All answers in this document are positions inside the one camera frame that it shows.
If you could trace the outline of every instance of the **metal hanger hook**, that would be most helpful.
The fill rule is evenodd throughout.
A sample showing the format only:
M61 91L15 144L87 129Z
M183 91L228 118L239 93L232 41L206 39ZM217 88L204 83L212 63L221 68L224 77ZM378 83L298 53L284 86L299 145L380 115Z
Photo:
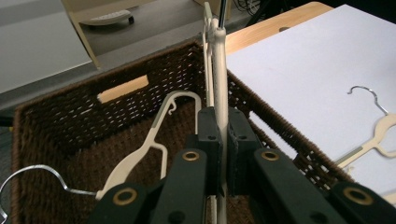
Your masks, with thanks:
M27 166L27 167L24 167L24 168L18 170L11 176L9 176L0 187L0 216L3 218L3 221L1 222L1 224L5 224L7 221L7 217L8 217L7 213L4 211L4 209L1 205L1 193L2 193L6 183L9 180L11 180L14 176L16 176L22 172L29 171L29 170L37 170L37 169L46 170L46 171L49 171L50 173L52 173L53 175L55 175L58 178L59 182L61 182L62 187L64 187L64 190L66 190L70 193L84 194L84 195L91 195L91 196L96 195L96 192L90 192L90 191L80 190L80 189L70 189L69 187L67 187L66 183L64 183L64 179L61 177L61 175L56 170L54 170L52 167L50 167L48 165L38 164L38 165Z
M376 93L375 93L372 89L369 89L369 88L363 87L363 86L354 86L354 87L352 87L352 88L349 90L348 94L352 94L352 91L353 91L353 89L355 89L355 88L362 88L362 89L365 89L365 90L369 91L370 93L372 93L373 96L374 96L374 98L375 98L375 104L376 104L376 106L378 106L378 108L379 108L380 110L382 110L382 112L384 112L385 115L388 115L388 114L389 114L388 110L386 110L382 105L380 105L380 104L378 103L378 96L376 95Z

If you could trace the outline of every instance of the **wicker basket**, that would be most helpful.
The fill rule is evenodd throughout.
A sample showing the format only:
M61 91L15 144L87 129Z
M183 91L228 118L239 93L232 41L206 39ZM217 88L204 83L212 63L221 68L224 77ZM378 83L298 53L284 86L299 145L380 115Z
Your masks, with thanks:
M107 104L98 93L129 80L148 76L148 86ZM55 168L74 189L97 191L126 155L140 148L166 94L188 90L205 99L201 44L189 40L137 62L34 99L16 110L12 151L13 172L32 164ZM268 104L229 74L230 106L248 117L253 111L295 150L295 165L318 188L329 189L351 180L318 148L282 119ZM156 141L169 150L169 159L193 133L193 102L180 99L172 116L165 117ZM274 142L253 128L267 147ZM161 153L151 150L128 177L150 185L159 179ZM31 171L12 181L12 223L84 223L96 201L91 196L65 192L45 171ZM229 223L251 223L246 198L231 199Z

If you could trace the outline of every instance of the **clothes hanger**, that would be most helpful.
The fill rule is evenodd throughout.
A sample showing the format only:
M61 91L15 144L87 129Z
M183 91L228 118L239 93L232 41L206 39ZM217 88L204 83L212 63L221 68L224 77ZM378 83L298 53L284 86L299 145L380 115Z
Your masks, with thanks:
M210 24L212 22L212 11L208 2L204 2L204 31L202 32L202 42L204 47L204 62L205 62L205 84L206 84L206 104L207 106L214 106L214 91L213 91L213 72L212 72L212 48L206 40L208 32L210 32Z
M197 115L198 111L201 110L201 98L192 91L172 91L169 93L166 98L163 100L163 104L151 125L151 128L148 132L148 136L146 137L145 142L143 143L142 147L138 150L134 151L133 153L129 154L125 157L114 170L111 172L110 176L108 177L105 186L102 190L99 190L96 193L96 199L100 200L108 190L111 188L122 184L125 182L129 173L132 172L134 167L146 156L149 149L151 147L157 148L163 152L163 160L162 160L162 167L161 167L161 178L166 176L166 162L167 162L167 149L164 145L155 142L155 136L160 129L160 126L163 122L163 118L165 117L166 112L169 109L169 106L172 105L173 108L168 111L170 114L171 112L175 111L177 106L175 103L175 99L180 96L190 96L191 98L195 99L195 133L198 133L197 127Z
M385 117L383 117L376 125L375 125L375 132L374 132L374 137L367 142L365 142L363 145L360 147L356 148L355 150L349 152L346 154L344 157L336 161L335 163L341 167L344 168L353 161L355 161L357 158L360 156L364 155L367 153L369 150L375 148L379 153L381 153L383 156L388 157L388 158L395 158L396 157L396 151L388 152L384 148L381 147L380 142L384 139L387 131L394 125L396 125L396 114L390 114L388 110L386 110L383 106L381 106L378 103L378 97L375 94L375 92L367 87L363 86L354 86L350 89L348 94L351 94L353 89L355 88L362 88L365 89L373 94L375 97L375 104L378 106L378 108L385 113Z
M1 205L1 194L3 192L3 189L9 180L11 180L16 175L19 175L20 173L23 173L26 171L37 170L37 169L47 170L47 171L51 172L52 174L54 174L59 179L62 186L64 187L64 190L71 192L71 193L76 193L76 194L95 196L95 198L99 200L103 197L103 195L109 189L113 188L114 186L117 186L118 184L125 182L125 179L128 176L128 174L132 172L134 167L147 154L149 149L151 147L154 147L154 148L158 148L159 150L161 150L163 152L161 178L164 178L166 176L167 149L165 146L163 146L159 143L156 143L154 141L154 139L155 139L155 136L156 136L157 132L159 131L160 126L163 122L165 113L168 112L169 114L171 114L173 111L175 111L177 109L175 99L180 96L190 96L191 98L195 99L195 133L198 133L197 115L202 107L201 106L201 98L199 97L198 94L196 94L192 91L172 91L164 99L163 104L159 110L159 113L157 114L153 124L151 125L150 131L148 132L148 136L146 137L146 140L143 143L143 146L141 148L139 148L137 151L129 154L116 166L116 168L112 171L111 175L107 179L105 187L102 190L99 190L97 192L91 192L91 191L80 190L80 189L70 189L65 184L61 175L55 169L51 168L48 165L38 164L38 165L24 167L24 168L18 170L17 172L15 172L14 174L10 175L0 187L0 216L4 219L1 222L1 224L5 224L7 221L7 217L8 217L7 213L4 211L4 209Z

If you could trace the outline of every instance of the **wooden table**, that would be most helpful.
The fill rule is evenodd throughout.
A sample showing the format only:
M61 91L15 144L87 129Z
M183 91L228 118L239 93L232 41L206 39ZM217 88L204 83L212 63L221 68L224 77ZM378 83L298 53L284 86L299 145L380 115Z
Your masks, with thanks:
M330 10L332 7L319 2L311 2L229 34L225 42L226 54L231 54L268 36L275 35L279 33L279 28L298 25Z

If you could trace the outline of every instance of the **white plastic hanger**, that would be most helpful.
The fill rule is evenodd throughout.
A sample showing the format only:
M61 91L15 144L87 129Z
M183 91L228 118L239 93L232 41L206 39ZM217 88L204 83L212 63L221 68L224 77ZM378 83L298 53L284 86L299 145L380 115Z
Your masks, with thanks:
M375 104L385 113L385 117L383 117L376 125L375 125L375 132L374 132L374 137L370 139L369 141L365 142L363 145L360 147L356 148L355 150L349 152L346 154L344 157L339 159L336 164L338 164L339 167L344 168L353 161L355 161L357 158L360 156L364 155L371 149L375 148L379 153L381 153L383 156L388 157L388 158L395 158L396 157L396 151L388 152L384 148L381 147L380 143L384 139L387 131L394 125L396 125L396 114L390 114L384 107L379 105L378 103L378 97L376 96L375 92L373 90L370 90L366 87L363 86L355 86L350 89L350 92L348 94L352 93L352 90L355 88L362 88L365 89L373 94L375 97Z
M151 125L151 128L148 132L148 136L146 137L143 146L140 147L138 150L134 151L133 153L129 154L125 157L114 170L111 172L110 176L108 177L105 186L102 190L99 190L96 193L96 199L100 200L102 197L107 193L108 190L111 188L122 184L125 182L129 173L132 172L134 167L146 156L149 149L151 147L157 148L163 152L163 160L161 166L161 178L166 176L166 162L167 162L167 149L164 145L155 142L155 136L160 129L160 126L163 122L163 118L165 117L165 113L168 111L169 106L172 105L173 108L169 110L169 114L172 111L175 111L177 106L175 103L175 99L180 96L190 96L195 99L195 132L198 132L197 127L197 115L198 111L201 110L201 98L192 91L172 91L169 93L166 98L163 100L163 104Z
M205 3L204 11L204 59L206 78L206 101L208 106L215 107L216 122L219 126L223 143L220 181L224 194L211 196L212 223L227 223L226 205L226 167L227 167L227 127L228 127L228 82L225 57L224 28L225 7L227 0L221 0L219 19L212 18L210 5Z

